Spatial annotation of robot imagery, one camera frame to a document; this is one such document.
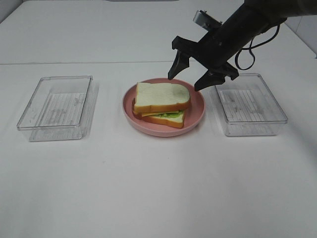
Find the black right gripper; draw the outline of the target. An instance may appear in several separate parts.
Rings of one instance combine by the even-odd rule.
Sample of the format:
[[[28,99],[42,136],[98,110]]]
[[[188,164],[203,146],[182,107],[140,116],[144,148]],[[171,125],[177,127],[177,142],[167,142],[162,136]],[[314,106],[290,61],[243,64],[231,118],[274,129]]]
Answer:
[[[279,27],[287,19],[278,6],[274,0],[246,0],[220,28],[208,31],[198,42],[175,37],[172,49],[177,53],[167,78],[174,79],[194,58],[207,69],[194,84],[195,91],[221,85],[227,76],[234,80],[238,70],[228,60],[257,35]]]

